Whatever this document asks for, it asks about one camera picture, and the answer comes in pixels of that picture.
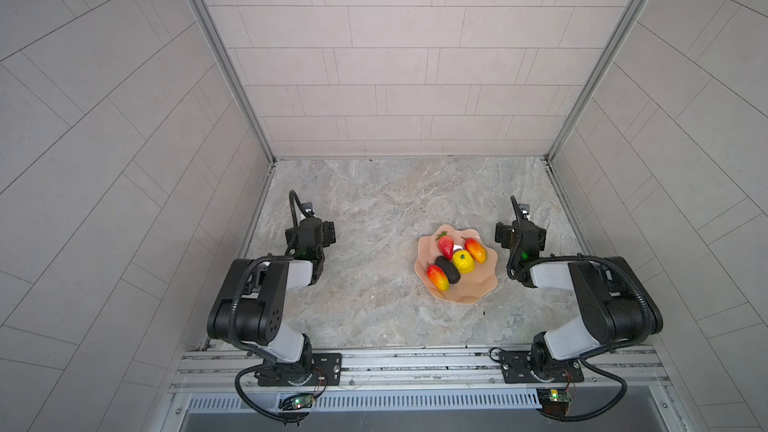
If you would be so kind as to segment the red orange fake mango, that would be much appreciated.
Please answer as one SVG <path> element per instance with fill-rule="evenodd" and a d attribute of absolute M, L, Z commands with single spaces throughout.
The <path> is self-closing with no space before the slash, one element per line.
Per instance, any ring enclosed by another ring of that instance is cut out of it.
<path fill-rule="evenodd" d="M 467 238 L 464 242 L 464 249 L 470 253 L 476 263 L 483 264 L 486 262 L 487 251 L 477 239 Z"/>

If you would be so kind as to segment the yellow fake lemon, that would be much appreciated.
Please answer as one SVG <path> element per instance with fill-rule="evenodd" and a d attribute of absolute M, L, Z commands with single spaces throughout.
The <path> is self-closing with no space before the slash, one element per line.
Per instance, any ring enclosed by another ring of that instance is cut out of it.
<path fill-rule="evenodd" d="M 464 249 L 455 251 L 451 261 L 460 274 L 471 273 L 476 267 L 474 257 Z"/>

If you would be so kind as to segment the red fake strawberry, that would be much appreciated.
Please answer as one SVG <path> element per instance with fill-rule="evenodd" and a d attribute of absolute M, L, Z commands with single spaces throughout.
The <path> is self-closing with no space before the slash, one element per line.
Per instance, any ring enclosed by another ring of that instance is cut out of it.
<path fill-rule="evenodd" d="M 453 237 L 447 231 L 442 231 L 436 237 L 436 243 L 441 255 L 447 260 L 451 260 L 454 254 Z"/>

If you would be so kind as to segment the dark brown fake avocado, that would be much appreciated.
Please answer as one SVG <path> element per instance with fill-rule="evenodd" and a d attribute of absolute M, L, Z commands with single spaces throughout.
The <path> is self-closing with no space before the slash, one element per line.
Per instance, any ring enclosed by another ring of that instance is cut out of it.
<path fill-rule="evenodd" d="M 450 284 L 456 284 L 460 281 L 461 273 L 451 260 L 444 256 L 438 256 L 435 259 L 435 265 L 444 272 Z"/>

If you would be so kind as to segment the red yellow fake mango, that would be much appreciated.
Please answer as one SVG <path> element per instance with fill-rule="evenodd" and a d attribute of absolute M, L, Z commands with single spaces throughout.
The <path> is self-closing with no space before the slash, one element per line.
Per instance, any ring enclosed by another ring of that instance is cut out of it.
<path fill-rule="evenodd" d="M 450 289 L 448 277 L 438 265 L 430 264 L 426 269 L 426 276 L 437 290 L 447 291 Z"/>

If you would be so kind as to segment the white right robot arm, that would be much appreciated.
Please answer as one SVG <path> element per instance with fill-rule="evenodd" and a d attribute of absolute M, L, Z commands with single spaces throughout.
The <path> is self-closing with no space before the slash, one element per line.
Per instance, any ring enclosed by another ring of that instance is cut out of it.
<path fill-rule="evenodd" d="M 540 255 L 546 230 L 528 219 L 495 226 L 494 241 L 510 251 L 508 276 L 527 288 L 575 294 L 578 316 L 538 333 L 525 357 L 502 352 L 502 363 L 520 366 L 540 382 L 558 380 L 577 360 L 644 342 L 663 329 L 660 309 L 622 257 Z"/>

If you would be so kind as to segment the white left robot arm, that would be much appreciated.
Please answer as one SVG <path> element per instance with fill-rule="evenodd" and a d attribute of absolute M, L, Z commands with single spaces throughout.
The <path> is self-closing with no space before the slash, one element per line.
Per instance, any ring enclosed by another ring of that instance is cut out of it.
<path fill-rule="evenodd" d="M 286 230 L 288 252 L 232 262 L 207 318 L 207 334 L 264 360 L 259 384 L 303 385 L 315 373 L 307 335 L 282 323 L 286 293 L 317 283 L 335 226 L 316 217 Z"/>

